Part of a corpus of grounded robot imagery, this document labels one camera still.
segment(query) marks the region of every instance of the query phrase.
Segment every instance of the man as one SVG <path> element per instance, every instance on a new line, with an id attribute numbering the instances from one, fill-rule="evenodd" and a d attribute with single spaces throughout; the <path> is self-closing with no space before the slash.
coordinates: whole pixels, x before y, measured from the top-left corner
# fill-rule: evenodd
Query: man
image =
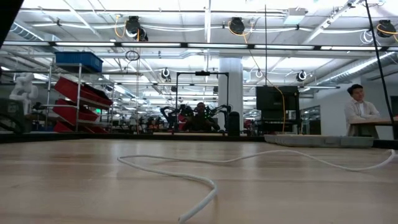
<path id="1" fill-rule="evenodd" d="M 359 136 L 358 127 L 352 126 L 350 124 L 355 121 L 379 118 L 380 113 L 372 103 L 363 100 L 364 91 L 361 85 L 354 84 L 347 89 L 347 92 L 352 97 L 352 99 L 345 106 L 347 135 Z M 374 126 L 362 127 L 361 134 L 379 138 Z"/>
<path id="2" fill-rule="evenodd" d="M 183 126 L 184 131 L 211 131 L 211 128 L 215 130 L 220 129 L 213 118 L 206 117 L 205 108 L 206 105 L 204 103 L 197 104 L 197 114 L 194 117 L 187 118 L 187 122 Z"/>

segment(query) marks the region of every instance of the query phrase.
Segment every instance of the yellow cable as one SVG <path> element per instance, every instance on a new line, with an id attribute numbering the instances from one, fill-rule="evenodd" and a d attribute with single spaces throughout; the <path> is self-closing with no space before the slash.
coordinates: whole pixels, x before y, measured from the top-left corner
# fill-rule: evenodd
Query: yellow cable
<path id="1" fill-rule="evenodd" d="M 230 24 L 231 24 L 231 21 L 228 22 L 228 30 L 229 30 L 233 35 L 246 36 L 246 35 L 250 34 L 250 32 L 247 32 L 247 33 L 245 33 L 245 34 L 236 34 L 236 33 L 234 33 L 234 32 L 229 28 L 229 25 L 230 25 Z"/>
<path id="2" fill-rule="evenodd" d="M 383 32 L 385 34 L 398 34 L 398 32 L 388 32 L 388 31 L 382 30 L 382 29 L 380 29 L 380 26 L 381 26 L 381 24 L 377 25 L 377 27 L 376 27 L 376 29 L 380 32 Z"/>
<path id="3" fill-rule="evenodd" d="M 123 38 L 124 35 L 126 34 L 126 23 L 127 23 L 127 21 L 124 21 L 123 35 L 120 35 L 120 34 L 118 33 L 118 28 L 116 27 L 116 25 L 118 24 L 118 20 L 119 20 L 119 16 L 116 16 L 116 23 L 114 24 L 114 33 L 115 33 L 118 37 Z"/>
<path id="4" fill-rule="evenodd" d="M 247 34 L 242 35 L 242 36 L 243 36 L 244 42 L 245 42 L 246 44 L 248 44 L 248 40 L 246 39 L 246 35 L 247 35 Z M 251 55 L 251 57 L 253 58 L 254 63 L 257 65 L 257 68 L 258 68 L 259 70 L 261 70 L 261 69 L 260 69 L 260 66 L 257 64 L 256 59 L 254 59 L 254 57 L 253 57 L 253 55 L 251 54 L 251 52 L 250 52 L 250 55 Z M 267 77 L 265 77 L 265 78 L 266 78 L 266 80 L 267 80 L 275 89 L 277 89 L 277 90 L 279 91 L 279 93 L 282 95 L 283 114 L 284 114 L 284 122 L 283 122 L 283 125 L 282 125 L 282 134 L 284 134 L 284 133 L 285 133 L 285 124 L 286 124 L 286 109 L 285 109 L 285 96 L 284 96 L 284 93 L 283 93 L 277 86 L 275 86 L 274 84 L 272 84 L 272 82 L 269 81 L 269 79 L 268 79 Z"/>
<path id="5" fill-rule="evenodd" d="M 380 29 L 381 24 L 377 25 L 376 29 L 380 32 L 382 32 L 383 34 L 392 34 L 392 36 L 394 37 L 394 39 L 398 42 L 398 38 L 396 36 L 396 34 L 398 34 L 398 32 L 388 32 L 385 30 Z"/>

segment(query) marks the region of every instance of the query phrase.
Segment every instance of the table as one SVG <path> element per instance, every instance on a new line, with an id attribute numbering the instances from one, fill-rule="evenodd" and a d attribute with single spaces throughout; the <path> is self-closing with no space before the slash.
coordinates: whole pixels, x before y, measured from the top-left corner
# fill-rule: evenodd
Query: table
<path id="1" fill-rule="evenodd" d="M 278 149 L 287 148 L 263 142 L 120 139 L 0 144 L 0 223 L 176 224 L 209 187 L 133 169 L 118 156 L 227 160 Z M 388 157 L 369 149 L 295 150 L 350 167 Z M 187 224 L 398 223 L 397 161 L 378 170 L 347 172 L 284 153 L 225 166 L 131 160 L 218 184 L 216 200 Z"/>
<path id="2" fill-rule="evenodd" d="M 395 127 L 398 127 L 398 117 L 394 118 Z M 392 126 L 391 120 L 389 118 L 378 118 L 378 119 L 366 119 L 366 120 L 356 120 L 351 123 L 353 126 L 358 127 L 359 135 L 362 133 L 362 128 L 365 126 Z M 397 131 L 394 131 L 394 139 L 398 139 L 398 133 Z"/>

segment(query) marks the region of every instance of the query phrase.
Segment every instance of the wall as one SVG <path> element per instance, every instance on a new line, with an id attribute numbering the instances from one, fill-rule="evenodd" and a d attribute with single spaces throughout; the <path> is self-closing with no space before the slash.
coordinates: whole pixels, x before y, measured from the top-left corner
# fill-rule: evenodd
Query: wall
<path id="1" fill-rule="evenodd" d="M 365 100 L 374 104 L 382 118 L 388 118 L 387 103 L 381 82 L 363 82 Z M 391 103 L 391 96 L 398 96 L 398 83 L 387 83 L 387 92 Z M 376 127 L 380 139 L 393 140 L 392 127 Z"/>
<path id="2" fill-rule="evenodd" d="M 300 109 L 320 105 L 321 132 L 327 136 L 344 136 L 347 132 L 344 106 L 351 99 L 347 93 L 354 83 L 361 84 L 360 78 L 355 78 L 350 84 L 340 84 L 340 89 L 321 90 L 314 99 L 300 99 Z"/>

